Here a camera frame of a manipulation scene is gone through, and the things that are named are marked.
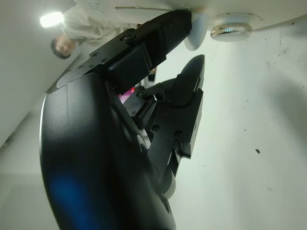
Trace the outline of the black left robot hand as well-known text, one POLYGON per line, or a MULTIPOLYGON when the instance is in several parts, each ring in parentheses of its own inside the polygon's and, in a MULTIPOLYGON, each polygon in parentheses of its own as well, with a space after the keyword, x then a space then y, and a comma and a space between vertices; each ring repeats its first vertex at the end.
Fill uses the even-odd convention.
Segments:
POLYGON ((192 30, 189 10, 127 29, 46 95, 40 164, 62 230, 174 230, 169 198, 192 155, 202 110, 204 55, 176 78, 140 82, 192 30))

